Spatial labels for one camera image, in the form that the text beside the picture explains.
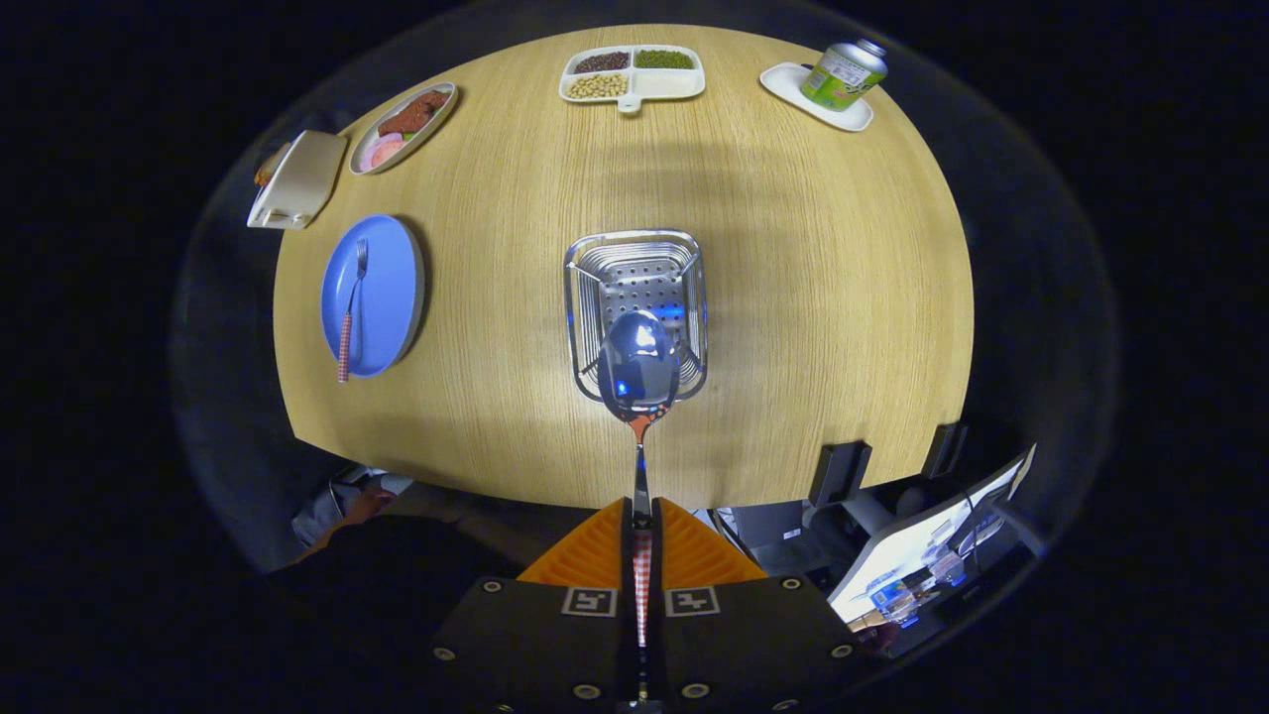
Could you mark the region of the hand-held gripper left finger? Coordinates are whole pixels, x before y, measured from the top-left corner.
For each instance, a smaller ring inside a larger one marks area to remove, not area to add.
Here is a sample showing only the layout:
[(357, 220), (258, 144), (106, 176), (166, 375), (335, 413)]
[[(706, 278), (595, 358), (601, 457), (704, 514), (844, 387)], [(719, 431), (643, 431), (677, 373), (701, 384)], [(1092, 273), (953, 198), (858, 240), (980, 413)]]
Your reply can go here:
[(431, 637), (439, 713), (615, 713), (637, 695), (629, 498), (522, 578), (482, 577)]

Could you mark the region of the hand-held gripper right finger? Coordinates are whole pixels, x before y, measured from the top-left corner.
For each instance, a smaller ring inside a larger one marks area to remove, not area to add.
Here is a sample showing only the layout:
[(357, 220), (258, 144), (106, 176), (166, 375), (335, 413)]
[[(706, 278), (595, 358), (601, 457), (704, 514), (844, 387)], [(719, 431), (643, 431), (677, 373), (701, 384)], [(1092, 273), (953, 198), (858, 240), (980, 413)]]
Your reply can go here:
[(803, 577), (772, 577), (667, 498), (648, 534), (648, 695), (667, 713), (812, 713), (863, 682), (863, 646)]

